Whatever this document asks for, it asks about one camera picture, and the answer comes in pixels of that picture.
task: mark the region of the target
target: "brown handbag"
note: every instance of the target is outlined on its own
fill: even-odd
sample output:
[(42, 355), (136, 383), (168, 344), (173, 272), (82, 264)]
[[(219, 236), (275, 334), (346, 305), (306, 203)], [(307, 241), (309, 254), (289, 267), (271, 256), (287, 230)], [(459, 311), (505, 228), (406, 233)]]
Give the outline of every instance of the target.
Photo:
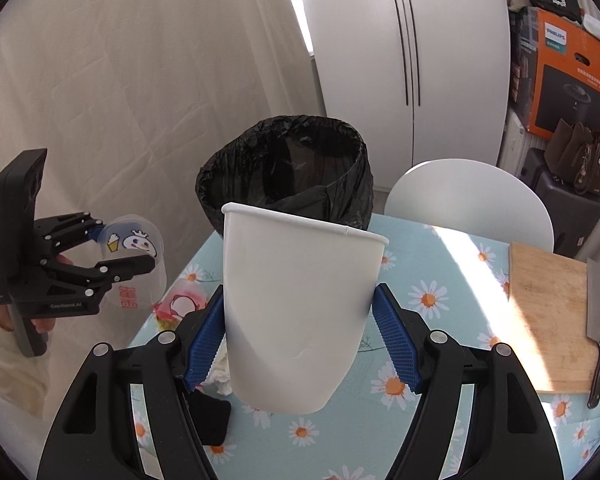
[(544, 152), (549, 170), (579, 194), (600, 194), (600, 132), (560, 120)]

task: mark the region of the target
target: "silver screw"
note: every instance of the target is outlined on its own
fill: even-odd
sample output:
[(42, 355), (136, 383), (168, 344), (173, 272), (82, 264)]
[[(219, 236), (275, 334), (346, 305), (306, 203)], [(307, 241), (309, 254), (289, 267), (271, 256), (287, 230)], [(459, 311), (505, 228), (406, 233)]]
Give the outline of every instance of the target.
[(109, 345), (106, 343), (100, 343), (93, 347), (93, 355), (100, 357), (109, 351)]
[(166, 332), (162, 332), (158, 336), (158, 341), (163, 345), (168, 345), (169, 343), (173, 343), (176, 339), (176, 335), (174, 332), (167, 330)]
[(504, 357), (511, 355), (511, 347), (504, 343), (498, 343), (496, 345), (496, 352)]
[(435, 330), (431, 332), (431, 335), (429, 337), (434, 343), (438, 343), (441, 345), (442, 343), (446, 343), (446, 340), (448, 339), (446, 334), (444, 332), (440, 332), (440, 330)]

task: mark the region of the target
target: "knife handle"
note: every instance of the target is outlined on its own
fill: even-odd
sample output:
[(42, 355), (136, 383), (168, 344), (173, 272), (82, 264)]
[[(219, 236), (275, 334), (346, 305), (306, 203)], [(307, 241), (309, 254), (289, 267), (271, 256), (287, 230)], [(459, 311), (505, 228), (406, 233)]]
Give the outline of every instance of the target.
[(598, 343), (598, 364), (596, 371), (593, 374), (593, 382), (591, 383), (591, 393), (587, 401), (587, 407), (593, 410), (600, 402), (600, 342)]

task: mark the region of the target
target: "human hand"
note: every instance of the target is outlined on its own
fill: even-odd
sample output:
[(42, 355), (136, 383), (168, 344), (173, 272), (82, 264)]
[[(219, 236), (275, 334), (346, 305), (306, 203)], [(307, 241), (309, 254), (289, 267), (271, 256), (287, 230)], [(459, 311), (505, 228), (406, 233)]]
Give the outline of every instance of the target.
[[(63, 264), (71, 264), (72, 261), (62, 256), (62, 254), (58, 254), (57, 260)], [(55, 319), (32, 319), (31, 322), (33, 326), (36, 328), (38, 333), (51, 332), (56, 325)], [(13, 332), (13, 323), (11, 322), (11, 316), (9, 315), (9, 309), (6, 305), (0, 305), (0, 328), (7, 330), (8, 332)]]

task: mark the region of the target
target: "table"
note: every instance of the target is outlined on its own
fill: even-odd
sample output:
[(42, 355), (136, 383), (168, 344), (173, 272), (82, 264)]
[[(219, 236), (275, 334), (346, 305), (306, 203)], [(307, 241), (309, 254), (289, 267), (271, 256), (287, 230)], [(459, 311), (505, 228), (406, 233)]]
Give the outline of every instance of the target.
[[(490, 348), (498, 342), (498, 305), (507, 299), (508, 245), (457, 231), (373, 215), (369, 231), (389, 239), (378, 282), (401, 307), (419, 311), (429, 327), (460, 344)], [(222, 239), (214, 233), (182, 276), (199, 281), (210, 298), (222, 279)], [(154, 337), (164, 322), (151, 315), (132, 346)], [(209, 394), (215, 388), (205, 387)], [(471, 412), (473, 386), (462, 387), (458, 417), (441, 478), (459, 467)], [(132, 391), (136, 433), (152, 452), (141, 387)], [(317, 413), (264, 413), (236, 396), (224, 446), (206, 448), (221, 480), (384, 480), (413, 418), (418, 397), (399, 381), (373, 318), (342, 384)], [(600, 444), (600, 405), (586, 395), (541, 395), (571, 479)]]

